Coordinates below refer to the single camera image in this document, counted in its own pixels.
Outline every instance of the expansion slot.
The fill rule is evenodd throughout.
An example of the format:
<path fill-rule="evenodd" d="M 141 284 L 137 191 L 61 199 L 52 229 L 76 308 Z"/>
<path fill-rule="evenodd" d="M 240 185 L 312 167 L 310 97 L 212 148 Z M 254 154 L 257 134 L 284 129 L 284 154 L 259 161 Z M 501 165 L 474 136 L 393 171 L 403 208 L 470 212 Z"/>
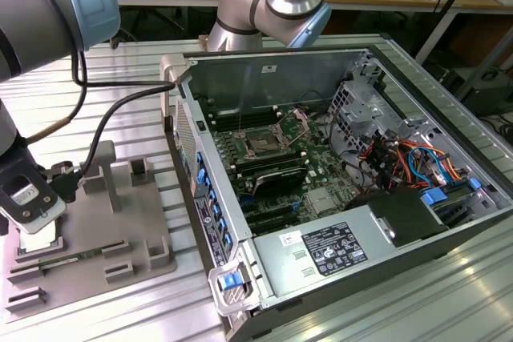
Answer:
<path fill-rule="evenodd" d="M 255 159 L 252 161 L 244 161 L 243 163 L 237 163 L 236 172 L 242 174 L 242 176 L 255 175 L 259 171 L 265 169 L 278 167 L 280 169 L 298 166 L 301 160 L 301 155 L 298 153 L 283 154 L 273 156 L 267 159 Z"/>
<path fill-rule="evenodd" d="M 248 223 L 261 222 L 261 221 L 264 221 L 269 218 L 277 217 L 279 215 L 291 214 L 292 211 L 293 211 L 292 206 L 285 206 L 285 207 L 277 208 L 277 209 L 271 210 L 271 211 L 261 212 L 261 213 L 253 214 L 253 215 L 247 215 L 246 222 L 248 222 Z"/>
<path fill-rule="evenodd" d="M 253 216 L 268 217 L 267 219 L 258 220 L 256 222 L 252 221 L 252 216 L 246 217 L 249 228 L 255 234 L 272 232 L 282 229 L 285 226 L 292 226 L 299 223 L 297 215 L 293 214 L 292 206 L 278 208 Z"/>
<path fill-rule="evenodd" d="M 239 114 L 230 115 L 217 115 L 215 116 L 215 126 L 210 122 L 211 130 L 217 132 L 236 131 L 252 127 L 270 126 L 275 124 L 278 120 L 276 112 L 262 111 L 244 113 L 242 116 Z"/>

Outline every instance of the circuit board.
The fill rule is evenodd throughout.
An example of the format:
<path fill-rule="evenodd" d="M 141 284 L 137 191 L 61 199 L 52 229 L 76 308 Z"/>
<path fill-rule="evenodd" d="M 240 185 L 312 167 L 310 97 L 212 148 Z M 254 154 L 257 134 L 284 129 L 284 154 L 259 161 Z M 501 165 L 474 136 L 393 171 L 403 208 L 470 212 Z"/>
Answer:
<path fill-rule="evenodd" d="M 212 133 L 240 207 L 256 235 L 340 212 L 358 193 L 314 119 L 293 107 L 282 116 L 271 125 Z M 252 185 L 255 175 L 239 171 L 260 162 L 269 163 L 265 172 L 272 173 L 278 169 L 272 161 L 285 156 L 300 158 L 298 169 L 304 173 L 291 187 L 281 179 L 277 188 L 258 195 Z"/>

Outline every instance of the electronic component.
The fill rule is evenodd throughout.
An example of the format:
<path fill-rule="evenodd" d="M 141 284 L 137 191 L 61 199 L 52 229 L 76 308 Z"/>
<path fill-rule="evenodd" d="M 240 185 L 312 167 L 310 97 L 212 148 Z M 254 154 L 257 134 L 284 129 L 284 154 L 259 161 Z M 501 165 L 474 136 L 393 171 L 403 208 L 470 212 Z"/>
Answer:
<path fill-rule="evenodd" d="M 308 191 L 307 196 L 317 214 L 322 214 L 323 212 L 337 208 L 336 203 L 325 187 Z"/>
<path fill-rule="evenodd" d="M 447 229 L 420 199 L 413 188 L 400 187 L 390 195 L 368 202 L 377 218 L 383 218 L 394 231 L 397 247 L 439 234 Z"/>
<path fill-rule="evenodd" d="M 248 143 L 248 148 L 253 150 L 255 154 L 268 151 L 279 151 L 281 149 L 278 139 L 269 131 L 247 132 L 246 142 Z"/>
<path fill-rule="evenodd" d="M 280 323 L 281 312 L 258 324 L 252 310 L 308 301 L 313 290 L 322 294 L 311 305 L 319 306 L 319 298 L 328 305 L 355 292 L 346 279 L 368 287 L 449 252 L 511 214 L 502 176 L 491 173 L 457 128 L 435 118 L 439 111 L 383 55 L 376 47 L 351 46 L 185 59 L 196 64 L 187 67 L 192 81 L 180 84 L 186 96 L 176 97 L 174 122 L 187 155 L 181 161 L 202 153 L 222 210 L 221 233 L 212 207 L 211 220 L 202 211 L 197 220 L 208 241 L 204 252 L 216 265 L 209 274 L 216 305 L 231 324 L 267 330 L 268 320 Z M 281 87 L 285 80 L 293 87 Z M 336 90 L 333 82 L 340 82 Z M 218 107 L 190 97 L 207 91 Z M 281 108 L 278 122 L 246 118 L 272 105 Z M 231 115 L 232 129 L 216 124 L 200 131 L 195 122 L 208 114 L 216 120 Z M 201 167 L 189 168 L 193 189 Z M 479 183 L 471 184 L 473 178 Z M 426 189 L 432 205 L 422 200 Z M 211 200 L 208 194 L 204 185 L 196 189 L 197 207 Z M 243 288 L 220 292 L 212 284 L 235 271 L 250 275 Z"/>

